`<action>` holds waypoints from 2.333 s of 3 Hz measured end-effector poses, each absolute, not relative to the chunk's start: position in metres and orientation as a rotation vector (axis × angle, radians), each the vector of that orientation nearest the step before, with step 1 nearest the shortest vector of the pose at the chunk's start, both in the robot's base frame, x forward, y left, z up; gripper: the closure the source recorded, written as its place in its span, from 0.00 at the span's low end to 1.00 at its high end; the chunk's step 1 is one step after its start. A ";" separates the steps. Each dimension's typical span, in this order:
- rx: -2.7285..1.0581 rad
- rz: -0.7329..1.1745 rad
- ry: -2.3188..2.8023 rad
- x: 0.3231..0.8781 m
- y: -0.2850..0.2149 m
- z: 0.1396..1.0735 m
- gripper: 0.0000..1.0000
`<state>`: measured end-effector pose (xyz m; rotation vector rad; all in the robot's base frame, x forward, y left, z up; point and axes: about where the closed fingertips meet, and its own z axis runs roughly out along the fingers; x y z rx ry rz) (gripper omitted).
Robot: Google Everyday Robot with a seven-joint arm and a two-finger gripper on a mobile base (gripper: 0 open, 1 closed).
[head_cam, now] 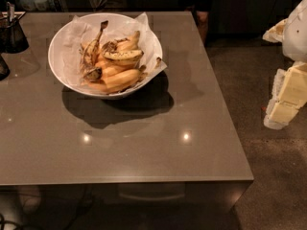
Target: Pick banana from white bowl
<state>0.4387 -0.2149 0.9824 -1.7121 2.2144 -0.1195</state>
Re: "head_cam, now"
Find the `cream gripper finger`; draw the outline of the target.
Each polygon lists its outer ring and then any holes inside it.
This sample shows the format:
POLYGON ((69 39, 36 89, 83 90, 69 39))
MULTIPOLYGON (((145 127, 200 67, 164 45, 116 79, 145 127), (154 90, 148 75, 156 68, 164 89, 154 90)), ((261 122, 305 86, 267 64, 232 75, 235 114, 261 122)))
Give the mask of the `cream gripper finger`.
POLYGON ((283 32, 287 20, 283 19, 277 24, 272 26, 270 29, 266 30, 262 38, 271 43, 278 43, 283 41, 283 32))

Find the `white rounded gripper body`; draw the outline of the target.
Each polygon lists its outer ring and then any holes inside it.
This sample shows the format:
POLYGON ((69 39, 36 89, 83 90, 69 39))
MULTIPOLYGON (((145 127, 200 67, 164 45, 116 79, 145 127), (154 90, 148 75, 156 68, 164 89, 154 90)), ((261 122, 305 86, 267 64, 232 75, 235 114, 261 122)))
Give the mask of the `white rounded gripper body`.
POLYGON ((282 49, 292 60, 307 61, 307 0, 302 0, 288 16, 282 49))

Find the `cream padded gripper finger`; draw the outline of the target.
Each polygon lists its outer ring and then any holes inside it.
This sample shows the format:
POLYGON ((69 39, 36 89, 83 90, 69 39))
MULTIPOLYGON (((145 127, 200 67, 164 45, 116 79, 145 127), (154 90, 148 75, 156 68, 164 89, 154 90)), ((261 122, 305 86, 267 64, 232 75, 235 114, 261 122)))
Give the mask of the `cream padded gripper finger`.
POLYGON ((282 129, 307 103, 307 63, 295 62, 288 70, 278 69, 274 76, 264 126, 282 129))

